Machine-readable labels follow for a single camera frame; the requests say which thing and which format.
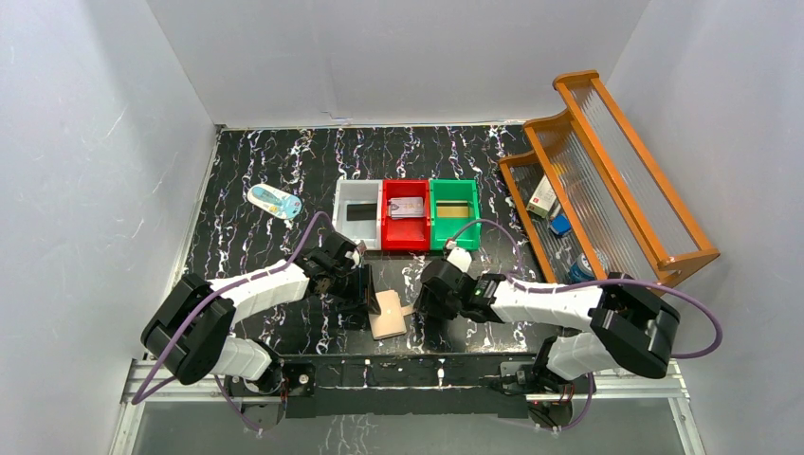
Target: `wooden shelf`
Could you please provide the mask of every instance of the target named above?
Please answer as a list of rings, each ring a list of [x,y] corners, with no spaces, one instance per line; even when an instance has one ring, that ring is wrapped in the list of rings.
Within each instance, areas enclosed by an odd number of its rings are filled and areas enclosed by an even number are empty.
[[[565,250],[569,264],[584,252],[598,279],[619,271],[671,286],[717,258],[597,73],[559,76],[554,87],[567,109],[526,122],[533,151],[500,160],[548,281],[565,282]],[[543,175],[573,227],[566,240],[525,209]]]

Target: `white wall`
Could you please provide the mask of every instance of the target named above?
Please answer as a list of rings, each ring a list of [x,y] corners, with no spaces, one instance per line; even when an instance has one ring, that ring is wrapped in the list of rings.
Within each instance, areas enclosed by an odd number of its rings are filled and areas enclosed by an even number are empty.
[[[609,76],[648,0],[148,0],[216,123],[553,115],[559,73]]]
[[[801,453],[804,5],[653,1],[608,86],[722,256],[682,288],[725,328],[682,364],[707,453]],[[711,340],[682,313],[682,348]]]
[[[214,128],[144,1],[0,30],[0,452],[106,453]]]

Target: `blue can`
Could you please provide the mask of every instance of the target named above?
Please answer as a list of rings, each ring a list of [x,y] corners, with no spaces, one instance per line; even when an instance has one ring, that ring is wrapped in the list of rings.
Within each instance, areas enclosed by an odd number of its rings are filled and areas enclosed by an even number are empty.
[[[609,262],[606,259],[606,255],[601,253],[598,249],[594,250],[594,254],[597,256],[597,260],[600,261],[600,265],[603,266],[603,270],[608,271]],[[576,261],[570,267],[569,276],[570,282],[590,282],[594,280],[594,272],[589,265],[586,254],[580,253]]]

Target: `clear acrylic panel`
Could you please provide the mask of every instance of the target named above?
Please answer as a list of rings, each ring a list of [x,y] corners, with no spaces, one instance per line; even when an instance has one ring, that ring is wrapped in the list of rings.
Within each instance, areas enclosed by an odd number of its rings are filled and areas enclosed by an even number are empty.
[[[698,247],[689,236],[684,224],[673,211],[597,91],[589,85],[573,87],[570,92],[667,254],[674,256],[697,251]]]
[[[574,400],[576,414],[584,399]],[[262,439],[253,432],[244,433],[243,428],[226,403],[148,403],[133,453],[684,454],[666,398],[596,399],[583,422],[558,437],[535,430],[530,420],[489,414],[284,419]]]
[[[550,130],[537,131],[539,142],[550,140],[553,134]],[[570,130],[549,159],[606,271],[655,281],[648,259],[576,133]]]

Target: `black marble table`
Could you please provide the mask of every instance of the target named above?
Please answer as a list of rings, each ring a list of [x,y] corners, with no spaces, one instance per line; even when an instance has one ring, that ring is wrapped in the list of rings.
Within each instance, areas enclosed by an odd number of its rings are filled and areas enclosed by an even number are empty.
[[[225,131],[192,238],[186,271],[226,278],[266,267],[291,253],[313,213],[333,211],[338,179],[474,179],[481,215],[507,227],[521,246],[529,279],[541,281],[527,237],[510,200],[497,160],[530,150],[519,125]],[[248,203],[258,183],[296,194],[303,211],[291,221]],[[393,289],[404,304],[419,292],[418,276],[439,253],[376,252],[377,291]],[[513,247],[484,226],[469,273],[510,270]],[[533,353],[559,333],[554,326],[520,322],[447,324],[407,317],[404,336],[374,341],[368,329],[352,330],[327,301],[313,297],[280,305],[238,324],[238,337],[259,337],[284,355],[421,355]]]

